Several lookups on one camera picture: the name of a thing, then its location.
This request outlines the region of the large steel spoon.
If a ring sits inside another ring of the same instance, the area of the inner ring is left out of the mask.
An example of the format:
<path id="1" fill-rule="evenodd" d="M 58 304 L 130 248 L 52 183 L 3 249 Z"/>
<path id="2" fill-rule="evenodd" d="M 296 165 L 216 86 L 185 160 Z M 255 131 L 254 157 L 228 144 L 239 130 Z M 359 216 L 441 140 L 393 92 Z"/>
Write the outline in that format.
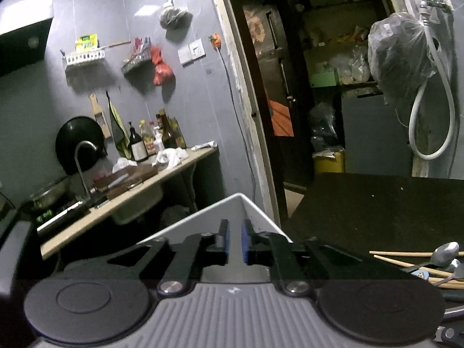
<path id="1" fill-rule="evenodd" d="M 457 258 L 459 249 L 459 243 L 455 241 L 443 244 L 437 249 L 435 249 L 428 261 L 417 264 L 415 266 L 407 267 L 403 269 L 403 272 L 412 273 L 417 269 L 428 265 L 446 267 L 450 265 L 455 258 Z"/>

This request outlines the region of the blue handled small spoon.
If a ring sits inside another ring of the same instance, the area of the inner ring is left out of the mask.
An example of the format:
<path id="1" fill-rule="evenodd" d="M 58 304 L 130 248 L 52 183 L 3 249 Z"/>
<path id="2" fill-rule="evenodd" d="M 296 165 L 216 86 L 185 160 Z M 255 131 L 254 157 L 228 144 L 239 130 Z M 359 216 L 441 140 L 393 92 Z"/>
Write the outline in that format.
<path id="1" fill-rule="evenodd" d="M 428 281 L 429 280 L 429 272 L 425 269 L 417 269 L 413 272 L 411 272 L 411 275 L 419 277 L 423 280 Z"/>

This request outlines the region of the wooden kitchen counter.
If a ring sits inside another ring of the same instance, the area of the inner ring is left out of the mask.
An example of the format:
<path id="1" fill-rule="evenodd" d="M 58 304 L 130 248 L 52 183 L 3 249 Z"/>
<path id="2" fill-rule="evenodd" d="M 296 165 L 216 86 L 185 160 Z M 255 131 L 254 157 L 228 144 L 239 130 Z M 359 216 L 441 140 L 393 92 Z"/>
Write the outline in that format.
<path id="1" fill-rule="evenodd" d="M 43 259 L 47 259 L 55 253 L 59 252 L 62 247 L 73 241 L 78 236 L 85 233 L 88 229 L 91 229 L 94 225 L 101 222 L 114 211 L 133 200 L 136 196 L 139 196 L 144 191 L 160 185 L 168 179 L 176 176 L 177 174 L 186 171 L 192 166 L 196 166 L 196 163 L 207 158 L 209 155 L 216 153 L 217 148 L 201 148 L 193 151 L 191 148 L 187 149 L 189 156 L 184 159 L 181 164 L 173 167 L 169 170 L 162 170 L 160 173 L 148 178 L 142 183 L 135 185 L 132 189 L 118 195 L 115 199 L 104 203 L 101 207 L 92 207 L 90 212 L 77 220 L 69 227 L 65 228 L 59 234 L 42 244 L 41 254 Z"/>

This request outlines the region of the yellow bin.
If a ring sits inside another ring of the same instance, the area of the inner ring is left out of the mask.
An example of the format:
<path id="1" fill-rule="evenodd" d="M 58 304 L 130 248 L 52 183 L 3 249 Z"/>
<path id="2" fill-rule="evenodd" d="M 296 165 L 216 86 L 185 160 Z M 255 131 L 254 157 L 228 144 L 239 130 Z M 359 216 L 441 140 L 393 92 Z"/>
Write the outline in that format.
<path id="1" fill-rule="evenodd" d="M 345 172 L 345 152 L 344 151 L 323 151 L 313 155 L 315 174 Z"/>

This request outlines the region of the black wok pan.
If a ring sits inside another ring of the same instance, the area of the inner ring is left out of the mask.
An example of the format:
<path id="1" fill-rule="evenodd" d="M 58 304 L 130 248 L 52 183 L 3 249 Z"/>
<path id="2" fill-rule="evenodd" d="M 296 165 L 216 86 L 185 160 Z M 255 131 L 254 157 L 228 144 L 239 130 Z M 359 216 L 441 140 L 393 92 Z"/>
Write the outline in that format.
<path id="1" fill-rule="evenodd" d="M 58 163 L 67 175 L 78 173 L 75 155 L 81 171 L 90 170 L 107 156 L 105 137 L 97 122 L 88 116 L 76 116 L 58 131 L 55 140 Z"/>

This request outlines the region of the green box on shelf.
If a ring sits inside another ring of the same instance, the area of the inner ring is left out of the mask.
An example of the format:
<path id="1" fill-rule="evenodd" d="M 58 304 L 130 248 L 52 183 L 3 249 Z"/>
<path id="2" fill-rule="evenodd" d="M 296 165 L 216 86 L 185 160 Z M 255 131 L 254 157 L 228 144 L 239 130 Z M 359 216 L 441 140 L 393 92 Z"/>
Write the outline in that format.
<path id="1" fill-rule="evenodd" d="M 310 84 L 312 88 L 337 86 L 337 71 L 329 70 L 326 72 L 313 73 L 310 76 Z"/>

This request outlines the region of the steel fork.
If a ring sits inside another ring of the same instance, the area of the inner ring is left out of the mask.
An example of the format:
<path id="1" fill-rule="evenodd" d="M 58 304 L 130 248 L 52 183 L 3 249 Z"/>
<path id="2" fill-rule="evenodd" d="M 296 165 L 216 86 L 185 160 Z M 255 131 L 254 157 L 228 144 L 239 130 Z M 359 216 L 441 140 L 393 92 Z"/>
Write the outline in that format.
<path id="1" fill-rule="evenodd" d="M 433 279 L 432 277 L 430 277 L 429 279 L 429 282 L 431 285 L 435 286 L 435 287 L 439 287 L 443 284 L 447 284 L 449 283 L 450 281 L 458 281 L 458 280 L 462 280 L 463 279 L 463 263 L 458 263 L 455 267 L 454 267 L 454 270 L 452 272 L 448 272 L 448 271 L 435 271 L 435 274 L 439 274 L 441 276 L 440 279 Z"/>

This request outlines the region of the bagged item hung high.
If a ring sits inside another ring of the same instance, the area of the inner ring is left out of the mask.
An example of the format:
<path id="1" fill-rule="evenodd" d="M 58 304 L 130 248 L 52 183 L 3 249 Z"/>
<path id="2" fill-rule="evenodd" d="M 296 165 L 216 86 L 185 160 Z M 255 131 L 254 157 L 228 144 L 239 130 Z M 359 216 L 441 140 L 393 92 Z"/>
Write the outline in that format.
<path id="1" fill-rule="evenodd" d="M 191 17 L 192 13 L 186 7 L 176 6 L 174 0 L 166 0 L 160 13 L 160 26 L 165 30 L 176 29 Z"/>

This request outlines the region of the grey plastic bag on tap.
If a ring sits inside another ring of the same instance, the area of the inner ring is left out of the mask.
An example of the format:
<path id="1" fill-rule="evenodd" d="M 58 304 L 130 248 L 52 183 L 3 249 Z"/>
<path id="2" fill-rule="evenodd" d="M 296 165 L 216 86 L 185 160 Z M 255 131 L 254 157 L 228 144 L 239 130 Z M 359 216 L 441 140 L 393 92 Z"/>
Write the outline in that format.
<path id="1" fill-rule="evenodd" d="M 397 109 L 411 104 L 419 87 L 436 73 L 425 27 L 405 12 L 393 13 L 372 25 L 368 62 L 385 103 Z"/>

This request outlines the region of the black range hood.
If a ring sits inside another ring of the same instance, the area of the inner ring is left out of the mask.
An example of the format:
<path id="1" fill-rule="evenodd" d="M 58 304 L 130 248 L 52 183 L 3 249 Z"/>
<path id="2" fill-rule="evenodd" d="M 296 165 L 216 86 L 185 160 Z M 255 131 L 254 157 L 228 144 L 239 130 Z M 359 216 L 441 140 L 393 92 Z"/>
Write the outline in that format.
<path id="1" fill-rule="evenodd" d="M 44 58 L 53 18 L 53 0 L 22 0 L 2 10 L 1 76 Z"/>

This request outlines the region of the wooden wall grater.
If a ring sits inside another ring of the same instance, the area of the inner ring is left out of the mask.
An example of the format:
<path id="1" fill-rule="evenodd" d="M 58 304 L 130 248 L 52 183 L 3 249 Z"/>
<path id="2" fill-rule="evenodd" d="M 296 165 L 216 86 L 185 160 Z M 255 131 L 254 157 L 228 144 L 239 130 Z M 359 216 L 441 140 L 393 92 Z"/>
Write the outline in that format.
<path id="1" fill-rule="evenodd" d="M 102 107 L 100 106 L 100 104 L 97 101 L 96 94 L 92 93 L 89 96 L 89 99 L 90 99 L 92 113 L 93 113 L 95 121 L 97 122 L 97 124 L 102 129 L 102 132 L 103 132 L 103 135 L 104 135 L 105 139 L 110 138 L 111 137 L 111 132 L 109 130 L 108 123 L 106 121 L 103 109 L 102 109 Z"/>

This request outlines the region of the red plastic bag on wall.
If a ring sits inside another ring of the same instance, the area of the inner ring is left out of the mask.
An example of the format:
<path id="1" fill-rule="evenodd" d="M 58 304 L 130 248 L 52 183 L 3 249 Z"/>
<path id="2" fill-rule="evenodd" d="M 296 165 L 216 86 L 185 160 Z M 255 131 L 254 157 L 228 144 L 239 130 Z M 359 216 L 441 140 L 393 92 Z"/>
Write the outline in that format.
<path id="1" fill-rule="evenodd" d="M 155 86 L 162 86 L 174 77 L 174 72 L 171 67 L 164 62 L 159 46 L 151 46 L 150 54 L 154 66 L 153 84 Z"/>

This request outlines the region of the white wall switch plate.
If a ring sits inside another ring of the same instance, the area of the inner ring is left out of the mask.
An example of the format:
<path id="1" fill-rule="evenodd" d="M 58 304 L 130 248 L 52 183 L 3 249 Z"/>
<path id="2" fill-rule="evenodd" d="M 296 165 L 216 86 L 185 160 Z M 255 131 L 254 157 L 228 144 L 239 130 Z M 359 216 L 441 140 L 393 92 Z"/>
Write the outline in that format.
<path id="1" fill-rule="evenodd" d="M 205 56 L 206 53 L 202 39 L 195 40 L 189 45 L 186 45 L 178 50 L 179 62 L 182 66 L 190 64 Z"/>

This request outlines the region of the white wall rack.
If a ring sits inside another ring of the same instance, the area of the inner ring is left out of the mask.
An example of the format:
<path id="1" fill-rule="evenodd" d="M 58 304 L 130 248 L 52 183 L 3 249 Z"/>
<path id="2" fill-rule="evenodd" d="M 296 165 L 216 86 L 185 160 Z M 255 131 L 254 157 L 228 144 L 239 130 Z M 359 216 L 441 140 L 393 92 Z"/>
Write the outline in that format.
<path id="1" fill-rule="evenodd" d="M 105 51 L 103 49 L 91 50 L 86 52 L 66 53 L 62 57 L 64 70 L 72 68 L 97 64 L 105 60 Z"/>

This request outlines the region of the metal wall tap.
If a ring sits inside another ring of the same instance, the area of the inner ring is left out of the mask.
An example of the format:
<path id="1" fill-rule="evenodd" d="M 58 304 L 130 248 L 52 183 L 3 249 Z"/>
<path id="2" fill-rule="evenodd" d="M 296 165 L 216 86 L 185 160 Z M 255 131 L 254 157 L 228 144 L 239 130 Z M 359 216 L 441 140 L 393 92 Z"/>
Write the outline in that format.
<path id="1" fill-rule="evenodd" d="M 452 13 L 454 10 L 451 0 L 422 0 L 420 2 L 420 10 L 426 11 L 431 8 L 438 8 L 444 13 Z"/>

